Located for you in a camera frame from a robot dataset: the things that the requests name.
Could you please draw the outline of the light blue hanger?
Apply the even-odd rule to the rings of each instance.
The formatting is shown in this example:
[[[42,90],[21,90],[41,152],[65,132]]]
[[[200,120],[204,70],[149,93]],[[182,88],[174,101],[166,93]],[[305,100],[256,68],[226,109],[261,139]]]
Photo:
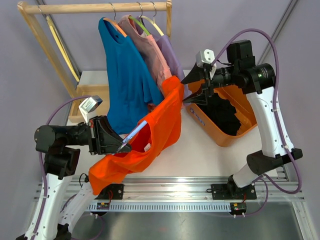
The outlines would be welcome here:
[[[146,125],[147,121],[143,120],[138,126],[136,126],[122,141],[122,145],[117,149],[116,153],[119,153],[128,143],[129,141],[135,137],[140,130],[142,130]]]

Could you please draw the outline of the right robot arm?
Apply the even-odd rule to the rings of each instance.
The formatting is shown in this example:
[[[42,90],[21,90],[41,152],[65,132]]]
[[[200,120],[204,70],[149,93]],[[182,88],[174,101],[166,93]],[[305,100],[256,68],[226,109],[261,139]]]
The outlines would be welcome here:
[[[184,99],[184,103],[207,106],[213,99],[214,89],[230,85],[241,89],[257,122],[261,150],[249,154],[246,164],[231,175],[227,183],[213,184],[211,191],[214,200],[255,200],[254,182],[271,170],[288,163],[295,164],[303,157],[303,152],[294,147],[286,131],[273,67],[268,63],[256,64],[250,40],[232,42],[224,51],[228,66],[222,68],[216,67],[212,50],[197,53],[195,65],[182,83],[204,82]]]

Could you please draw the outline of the yellow hanger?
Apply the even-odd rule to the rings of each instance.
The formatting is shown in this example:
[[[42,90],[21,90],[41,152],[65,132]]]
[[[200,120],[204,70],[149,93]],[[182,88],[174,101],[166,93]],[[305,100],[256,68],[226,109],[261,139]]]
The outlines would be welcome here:
[[[49,27],[49,30],[51,32],[51,35],[52,35],[62,57],[67,65],[67,67],[69,68],[70,72],[72,73],[74,79],[79,83],[80,82],[80,73],[78,71],[76,71],[75,66],[71,61],[71,57],[68,54],[67,47],[63,41],[63,38],[60,35],[60,32],[59,32],[57,26],[55,25],[53,19],[49,15],[46,15],[42,12],[39,5],[37,7],[38,7],[40,13],[45,17],[47,25]]]

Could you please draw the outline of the black t shirt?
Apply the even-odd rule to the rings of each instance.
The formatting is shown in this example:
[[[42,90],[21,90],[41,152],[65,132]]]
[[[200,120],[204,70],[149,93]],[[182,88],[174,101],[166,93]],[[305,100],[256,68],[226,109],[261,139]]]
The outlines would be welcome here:
[[[207,105],[199,105],[203,113],[225,134],[236,136],[241,127],[236,117],[236,108],[230,101],[221,98],[217,93],[208,99]]]

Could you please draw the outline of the orange t shirt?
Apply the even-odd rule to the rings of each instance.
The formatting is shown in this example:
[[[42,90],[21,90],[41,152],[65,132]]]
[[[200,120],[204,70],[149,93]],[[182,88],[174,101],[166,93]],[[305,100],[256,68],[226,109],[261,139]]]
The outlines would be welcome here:
[[[94,195],[110,184],[120,184],[126,175],[143,172],[166,148],[181,135],[184,86],[177,76],[162,83],[164,100],[142,120],[147,124],[129,142],[129,153],[106,155],[88,172]]]

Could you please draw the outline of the orange tan hanger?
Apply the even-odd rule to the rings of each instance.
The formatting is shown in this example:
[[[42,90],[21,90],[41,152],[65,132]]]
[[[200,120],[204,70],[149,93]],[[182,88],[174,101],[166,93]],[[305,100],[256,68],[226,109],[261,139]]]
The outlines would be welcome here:
[[[116,13],[116,9],[115,9],[114,5],[111,2],[109,2],[109,4],[111,5],[113,13],[114,13],[113,20],[111,20],[110,18],[107,18],[107,17],[104,17],[103,20],[105,22],[110,23],[122,36],[127,37],[127,34],[122,30],[122,28],[116,22],[117,13]]]

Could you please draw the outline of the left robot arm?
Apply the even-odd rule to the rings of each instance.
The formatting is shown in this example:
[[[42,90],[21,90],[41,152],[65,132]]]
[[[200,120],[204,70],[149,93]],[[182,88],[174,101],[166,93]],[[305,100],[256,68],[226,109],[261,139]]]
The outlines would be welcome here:
[[[80,217],[95,199],[108,194],[108,186],[90,180],[62,207],[67,188],[76,172],[80,149],[88,146],[91,155],[110,157],[129,153],[132,147],[110,126],[106,116],[96,116],[77,125],[42,125],[34,133],[35,149],[44,174],[40,197],[27,231],[20,240],[70,240]]]

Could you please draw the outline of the blue t shirt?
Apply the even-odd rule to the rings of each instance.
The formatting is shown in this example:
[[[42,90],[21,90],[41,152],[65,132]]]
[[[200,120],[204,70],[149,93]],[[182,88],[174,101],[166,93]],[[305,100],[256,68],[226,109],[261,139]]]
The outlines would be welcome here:
[[[98,22],[98,31],[106,55],[107,119],[117,134],[128,134],[149,113],[148,105],[160,104],[164,96],[130,37],[123,36],[103,18]]]

